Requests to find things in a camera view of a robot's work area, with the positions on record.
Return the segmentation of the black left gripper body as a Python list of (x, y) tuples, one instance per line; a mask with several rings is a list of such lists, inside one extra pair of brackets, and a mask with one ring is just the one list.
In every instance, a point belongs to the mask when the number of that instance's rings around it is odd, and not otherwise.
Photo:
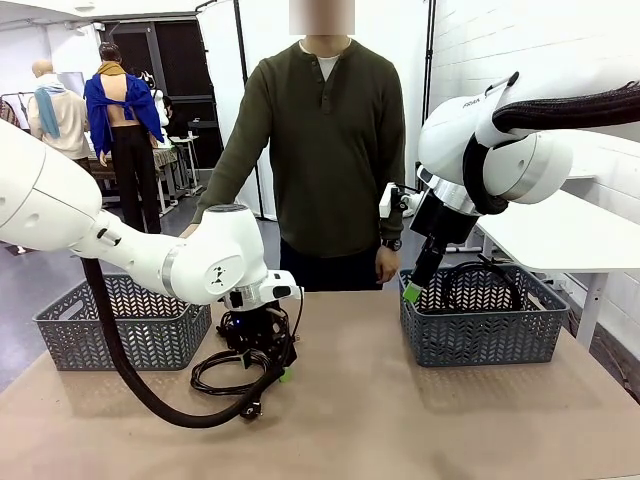
[(219, 324), (219, 336), (238, 354), (253, 349), (269, 359), (274, 347), (294, 343), (288, 314), (278, 302), (250, 311), (227, 311)]

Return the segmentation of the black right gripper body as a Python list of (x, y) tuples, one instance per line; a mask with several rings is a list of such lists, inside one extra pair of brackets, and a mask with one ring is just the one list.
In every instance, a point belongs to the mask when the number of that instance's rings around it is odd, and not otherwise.
[(433, 252), (444, 254), (450, 244), (466, 241), (478, 216), (460, 213), (449, 208), (433, 193), (420, 202), (410, 229), (425, 238), (425, 245)]

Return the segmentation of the person's left hand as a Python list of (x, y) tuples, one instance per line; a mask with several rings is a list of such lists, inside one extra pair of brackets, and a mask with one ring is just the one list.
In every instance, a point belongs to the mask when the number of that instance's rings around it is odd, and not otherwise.
[(382, 285), (389, 282), (397, 273), (400, 265), (401, 259), (398, 252), (380, 246), (375, 258), (377, 283)]

